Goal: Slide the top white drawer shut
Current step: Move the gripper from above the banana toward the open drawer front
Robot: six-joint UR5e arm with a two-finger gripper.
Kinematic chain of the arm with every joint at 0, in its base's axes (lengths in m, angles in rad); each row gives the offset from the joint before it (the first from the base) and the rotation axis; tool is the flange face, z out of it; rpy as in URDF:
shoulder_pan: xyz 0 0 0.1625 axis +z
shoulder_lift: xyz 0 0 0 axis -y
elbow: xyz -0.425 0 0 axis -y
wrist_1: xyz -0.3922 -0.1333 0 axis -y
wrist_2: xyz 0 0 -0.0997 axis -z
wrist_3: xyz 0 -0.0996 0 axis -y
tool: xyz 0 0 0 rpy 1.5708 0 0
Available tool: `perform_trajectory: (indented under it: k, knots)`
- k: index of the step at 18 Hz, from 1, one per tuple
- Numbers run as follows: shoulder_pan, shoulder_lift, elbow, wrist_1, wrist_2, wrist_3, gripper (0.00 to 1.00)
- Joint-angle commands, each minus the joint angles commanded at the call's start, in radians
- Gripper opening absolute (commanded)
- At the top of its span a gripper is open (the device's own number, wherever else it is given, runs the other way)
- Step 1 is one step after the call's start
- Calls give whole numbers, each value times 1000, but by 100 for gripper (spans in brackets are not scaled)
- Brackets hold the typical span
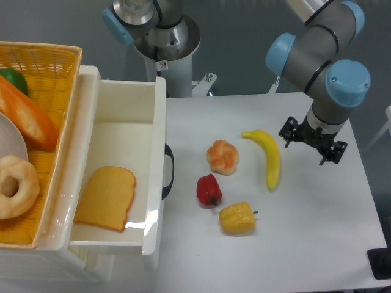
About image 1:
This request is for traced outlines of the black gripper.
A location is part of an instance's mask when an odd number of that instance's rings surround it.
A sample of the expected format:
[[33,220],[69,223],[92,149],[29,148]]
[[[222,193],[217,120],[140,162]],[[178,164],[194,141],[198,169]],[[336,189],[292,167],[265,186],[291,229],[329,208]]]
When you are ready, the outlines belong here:
[[320,166],[325,162],[335,164],[340,162],[348,144],[344,141],[335,141],[334,138],[337,134],[338,132],[326,134],[320,126],[313,129],[306,118],[300,124],[292,116],[288,117],[279,131],[279,136],[285,141],[285,148],[288,148],[290,142],[303,142],[316,149],[322,157]]

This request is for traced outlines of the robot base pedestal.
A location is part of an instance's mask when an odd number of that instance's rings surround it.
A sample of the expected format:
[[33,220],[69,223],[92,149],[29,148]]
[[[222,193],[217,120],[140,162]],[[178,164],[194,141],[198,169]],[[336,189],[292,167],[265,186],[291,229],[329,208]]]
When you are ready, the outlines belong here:
[[193,79],[193,55],[200,45],[196,22],[183,13],[181,1],[113,1],[103,21],[114,38],[133,46],[144,59],[149,81],[162,77],[169,98],[210,95],[217,75]]

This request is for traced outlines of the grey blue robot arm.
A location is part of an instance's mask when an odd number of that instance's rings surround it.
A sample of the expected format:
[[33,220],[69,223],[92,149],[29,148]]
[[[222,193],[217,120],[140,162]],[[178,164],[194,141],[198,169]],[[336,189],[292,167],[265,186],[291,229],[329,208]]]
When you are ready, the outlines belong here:
[[352,1],[287,1],[307,28],[302,36],[284,33],[266,53],[266,66],[295,85],[313,102],[302,123],[289,117],[279,132],[287,144],[302,142],[316,149],[322,162],[340,162],[346,142],[335,136],[359,106],[371,76],[358,61],[333,61],[365,24],[360,6]]

